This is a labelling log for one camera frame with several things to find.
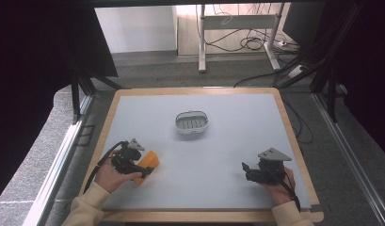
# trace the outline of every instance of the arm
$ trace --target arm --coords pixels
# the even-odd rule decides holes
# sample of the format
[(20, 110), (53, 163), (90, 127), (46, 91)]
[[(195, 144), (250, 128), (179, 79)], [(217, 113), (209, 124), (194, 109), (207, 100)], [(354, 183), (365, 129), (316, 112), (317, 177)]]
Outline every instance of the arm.
[[(295, 189), (295, 179), (293, 177), (293, 172), (290, 169), (285, 168), (286, 177), (283, 180), (287, 185), (292, 189)], [(296, 204), (292, 201), (289, 193), (281, 185), (265, 185), (263, 186), (271, 196), (272, 200), (276, 204), (272, 208), (272, 214), (274, 215), (275, 221), (279, 226), (311, 226), (313, 223), (303, 218), (296, 208)]]
[(117, 172), (107, 159), (98, 170), (95, 180), (87, 192), (72, 201), (70, 214), (62, 226), (97, 225), (104, 217), (102, 206), (122, 183), (142, 176), (140, 172), (121, 174)]

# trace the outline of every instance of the wooden border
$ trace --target wooden border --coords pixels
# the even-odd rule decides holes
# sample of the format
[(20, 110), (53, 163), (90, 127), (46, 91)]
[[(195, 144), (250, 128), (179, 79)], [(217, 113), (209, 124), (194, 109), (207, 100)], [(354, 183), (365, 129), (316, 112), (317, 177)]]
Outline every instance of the wooden border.
[[(273, 88), (160, 88), (160, 89), (122, 89), (118, 90), (113, 98), (104, 128), (98, 139), (95, 152), (92, 156), (88, 167), (86, 178), (80, 190), (80, 195), (83, 194), (85, 184), (96, 163), (100, 160), (102, 152), (104, 151), (104, 144), (109, 132), (110, 126), (116, 114), (116, 108), (121, 96), (143, 96), (143, 95), (196, 95), (196, 94), (263, 94), (270, 93), (274, 95), (278, 109), (281, 114), (283, 125), (289, 141), (291, 143), (297, 165), (300, 169), (302, 179), (306, 186), (309, 199), (312, 205), (319, 205), (318, 197), (313, 187), (313, 182), (310, 174), (307, 171), (306, 163), (304, 162), (301, 151), (298, 147), (295, 133), (289, 121), (286, 109), (283, 105), (281, 95), (277, 89)], [(322, 211), (311, 212), (310, 210), (302, 211), (301, 214), (305, 218), (311, 219), (313, 222), (320, 222), (324, 219)], [(104, 212), (103, 221), (121, 221), (121, 222), (264, 222), (274, 221), (271, 210), (260, 211), (131, 211), (119, 210)]]

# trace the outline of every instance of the orange object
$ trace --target orange object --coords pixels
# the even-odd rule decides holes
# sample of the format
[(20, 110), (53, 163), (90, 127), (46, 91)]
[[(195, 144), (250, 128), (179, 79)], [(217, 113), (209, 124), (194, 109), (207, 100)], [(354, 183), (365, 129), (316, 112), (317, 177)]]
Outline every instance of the orange object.
[[(153, 168), (155, 169), (157, 166), (159, 166), (159, 158), (157, 157), (157, 154), (153, 151), (149, 151), (142, 160), (139, 161), (138, 165), (142, 168)], [(150, 176), (146, 175), (144, 179), (142, 178), (136, 178), (134, 180), (134, 183), (137, 185), (142, 185), (142, 183)]]

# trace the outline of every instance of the human hand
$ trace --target human hand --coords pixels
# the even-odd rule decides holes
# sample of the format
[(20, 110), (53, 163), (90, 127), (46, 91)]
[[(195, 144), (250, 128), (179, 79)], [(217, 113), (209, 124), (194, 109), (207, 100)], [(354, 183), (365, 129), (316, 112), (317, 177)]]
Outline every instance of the human hand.
[(119, 173), (111, 163), (112, 156), (113, 154), (111, 153), (101, 165), (95, 177), (95, 183), (110, 193), (119, 188), (122, 183), (142, 176), (142, 172), (133, 172), (129, 174)]
[[(284, 168), (286, 175), (283, 181), (292, 189), (295, 190), (295, 178), (293, 176), (293, 172), (291, 169)], [(272, 200), (276, 205), (281, 205), (287, 202), (290, 202), (292, 200), (289, 192), (281, 185), (266, 185), (266, 184), (259, 184), (262, 187), (264, 187), (269, 195), (271, 196)]]

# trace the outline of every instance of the beige sleeve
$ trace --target beige sleeve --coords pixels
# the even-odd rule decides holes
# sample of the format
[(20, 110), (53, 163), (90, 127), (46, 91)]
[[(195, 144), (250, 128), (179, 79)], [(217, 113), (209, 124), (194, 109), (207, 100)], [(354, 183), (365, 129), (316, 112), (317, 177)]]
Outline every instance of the beige sleeve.
[(300, 215), (293, 201), (272, 208), (272, 214), (278, 226), (313, 226), (309, 219)]
[(110, 193), (101, 186), (92, 182), (87, 192), (72, 201), (71, 212), (63, 222), (69, 225), (97, 225), (104, 217), (102, 206), (109, 198)]

